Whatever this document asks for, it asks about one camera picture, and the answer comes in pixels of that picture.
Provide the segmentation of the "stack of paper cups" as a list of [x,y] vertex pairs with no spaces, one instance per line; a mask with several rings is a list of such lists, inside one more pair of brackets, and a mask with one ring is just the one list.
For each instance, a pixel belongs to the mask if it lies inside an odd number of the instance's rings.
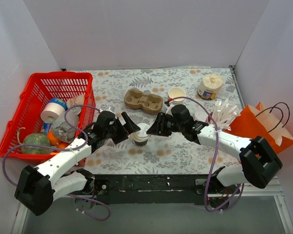
[[[168,98],[176,98],[176,97],[185,97],[186,93],[182,88],[173,87],[168,91]],[[172,100],[170,103],[172,104],[182,104],[184,102],[184,98],[177,98]]]

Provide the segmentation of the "wrapped toilet paper roll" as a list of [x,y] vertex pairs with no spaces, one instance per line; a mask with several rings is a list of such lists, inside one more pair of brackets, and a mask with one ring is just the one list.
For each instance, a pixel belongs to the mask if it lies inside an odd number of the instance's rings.
[[197,93],[202,99],[214,100],[223,84],[224,79],[221,76],[208,74],[202,78]]

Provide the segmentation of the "white cup lid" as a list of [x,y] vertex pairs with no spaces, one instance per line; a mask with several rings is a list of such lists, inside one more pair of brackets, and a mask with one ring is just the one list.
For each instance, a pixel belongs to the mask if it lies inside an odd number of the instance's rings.
[[134,132],[132,134],[133,138],[136,139],[136,140],[139,140],[139,141],[145,141],[145,140],[148,140],[150,135],[147,134],[147,131],[149,129],[149,125],[148,124],[145,124],[145,123],[140,123],[137,125],[140,130],[137,131],[137,132]]

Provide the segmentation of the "white tape roll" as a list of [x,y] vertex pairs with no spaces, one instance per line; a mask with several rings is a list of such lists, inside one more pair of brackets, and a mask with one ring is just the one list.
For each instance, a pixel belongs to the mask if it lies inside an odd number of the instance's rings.
[[40,117],[45,123],[53,123],[64,111],[61,105],[51,102],[45,106]]

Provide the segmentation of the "brown cardboard cup carrier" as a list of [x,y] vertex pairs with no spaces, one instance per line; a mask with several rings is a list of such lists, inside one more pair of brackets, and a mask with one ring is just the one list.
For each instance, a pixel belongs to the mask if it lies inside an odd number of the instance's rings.
[[136,89],[128,90],[124,97],[125,105],[131,109],[142,109],[144,112],[155,115],[163,106],[163,99],[159,95],[145,94]]

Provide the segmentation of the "black paper coffee cup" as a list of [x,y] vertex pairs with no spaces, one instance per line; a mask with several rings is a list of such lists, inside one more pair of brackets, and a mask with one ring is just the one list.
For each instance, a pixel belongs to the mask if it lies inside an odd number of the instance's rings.
[[150,138],[150,135],[147,135],[147,134],[142,134],[141,136],[136,134],[136,133],[133,133],[132,134],[132,138],[133,138],[133,141],[134,143],[137,145],[137,146],[145,146]]

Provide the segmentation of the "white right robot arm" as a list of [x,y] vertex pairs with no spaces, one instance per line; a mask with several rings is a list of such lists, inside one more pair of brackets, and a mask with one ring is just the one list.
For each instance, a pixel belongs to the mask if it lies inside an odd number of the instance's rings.
[[283,166],[265,138],[250,139],[216,131],[208,123],[194,120],[182,104],[174,106],[171,114],[160,112],[147,130],[149,135],[163,137],[175,132],[190,142],[216,148],[239,160],[238,166],[223,168],[211,176],[211,187],[217,194],[224,193],[231,185],[242,183],[264,189]]

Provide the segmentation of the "crumpled grey paper bag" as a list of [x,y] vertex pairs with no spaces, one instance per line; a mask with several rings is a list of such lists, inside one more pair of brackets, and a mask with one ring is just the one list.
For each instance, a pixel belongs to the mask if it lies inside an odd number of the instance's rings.
[[[78,126],[79,116],[72,111],[66,114],[68,122],[75,127]],[[61,114],[51,125],[51,132],[62,142],[71,143],[76,134],[76,129],[71,127],[64,119],[64,113]]]

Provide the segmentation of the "stack of white lids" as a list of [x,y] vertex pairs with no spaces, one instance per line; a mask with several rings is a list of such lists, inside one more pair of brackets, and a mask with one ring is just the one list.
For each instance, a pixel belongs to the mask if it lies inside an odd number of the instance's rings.
[[206,121],[208,119],[208,114],[203,109],[199,109],[195,111],[194,119],[198,121]]

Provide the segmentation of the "floral table mat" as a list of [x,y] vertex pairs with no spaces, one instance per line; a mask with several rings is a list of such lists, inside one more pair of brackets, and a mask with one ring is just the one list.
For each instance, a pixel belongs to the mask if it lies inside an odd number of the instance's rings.
[[[97,70],[92,71],[92,87],[98,108],[113,107],[116,116],[126,112],[136,124],[151,125],[156,118],[154,115],[125,105],[124,96],[128,90],[137,89],[166,100],[171,88],[182,88],[187,97],[184,104],[193,115],[196,111],[214,108],[213,100],[203,100],[197,94],[201,79],[208,74],[219,75],[224,80],[217,99],[228,99],[230,104],[242,109],[235,80],[228,68]],[[135,145],[131,138],[119,144],[108,140],[82,166],[94,174],[206,174],[210,167],[217,169],[238,164],[233,156],[189,142],[180,133],[174,133],[170,137],[151,136],[142,147]]]

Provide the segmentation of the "red plastic basket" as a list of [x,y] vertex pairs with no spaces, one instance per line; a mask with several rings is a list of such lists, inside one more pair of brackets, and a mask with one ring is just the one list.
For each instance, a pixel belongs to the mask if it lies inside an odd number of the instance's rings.
[[94,118],[95,98],[90,73],[50,72],[34,73],[29,78],[11,121],[7,123],[0,143],[4,156],[20,141],[33,133],[40,133],[43,124],[55,121],[67,108],[66,103],[81,96],[84,107],[79,114],[78,127],[84,128]]

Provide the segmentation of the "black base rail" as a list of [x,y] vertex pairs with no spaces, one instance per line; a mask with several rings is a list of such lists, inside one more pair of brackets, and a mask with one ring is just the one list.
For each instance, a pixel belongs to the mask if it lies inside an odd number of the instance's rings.
[[94,175],[89,195],[111,204],[204,204],[207,174]]

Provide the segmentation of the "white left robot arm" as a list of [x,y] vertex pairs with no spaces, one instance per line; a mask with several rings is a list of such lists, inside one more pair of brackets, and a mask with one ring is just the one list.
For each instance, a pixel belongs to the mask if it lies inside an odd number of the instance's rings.
[[20,175],[14,197],[33,214],[42,215],[54,200],[79,191],[89,195],[95,190],[94,175],[78,169],[70,175],[65,173],[79,161],[101,148],[111,139],[118,144],[129,135],[140,131],[126,114],[122,112],[125,124],[110,111],[103,111],[96,122],[86,126],[83,133],[62,152],[37,167],[26,166]]

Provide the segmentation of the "orange paper bag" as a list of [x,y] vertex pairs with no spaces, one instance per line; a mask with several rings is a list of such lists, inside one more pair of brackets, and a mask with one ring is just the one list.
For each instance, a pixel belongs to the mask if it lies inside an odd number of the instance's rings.
[[255,107],[247,105],[230,124],[227,132],[253,139],[261,136],[277,154],[293,145],[293,136],[263,102]]

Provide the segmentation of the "beige patterned cup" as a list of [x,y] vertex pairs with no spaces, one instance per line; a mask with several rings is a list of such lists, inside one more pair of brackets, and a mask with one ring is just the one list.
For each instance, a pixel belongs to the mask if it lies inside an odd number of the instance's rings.
[[67,108],[69,109],[75,105],[83,105],[84,99],[85,99],[84,94],[81,94],[81,95],[78,95],[78,96],[75,96],[75,97],[68,99],[66,102]]

